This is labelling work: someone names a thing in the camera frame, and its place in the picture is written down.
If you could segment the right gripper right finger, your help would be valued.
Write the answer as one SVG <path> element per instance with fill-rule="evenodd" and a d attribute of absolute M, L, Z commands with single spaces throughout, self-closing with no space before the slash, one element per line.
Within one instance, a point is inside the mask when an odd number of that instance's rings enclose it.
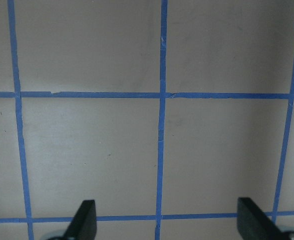
<path fill-rule="evenodd" d="M 237 230 L 243 240 L 287 239 L 287 235 L 249 197 L 237 200 Z"/>

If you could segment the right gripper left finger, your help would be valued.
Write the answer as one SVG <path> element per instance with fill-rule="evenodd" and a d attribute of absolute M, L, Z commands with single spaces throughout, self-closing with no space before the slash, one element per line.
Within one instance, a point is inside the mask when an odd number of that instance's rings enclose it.
<path fill-rule="evenodd" d="M 68 228 L 62 235 L 63 240 L 94 240 L 97 234 L 97 216 L 94 200 L 82 201 Z"/>

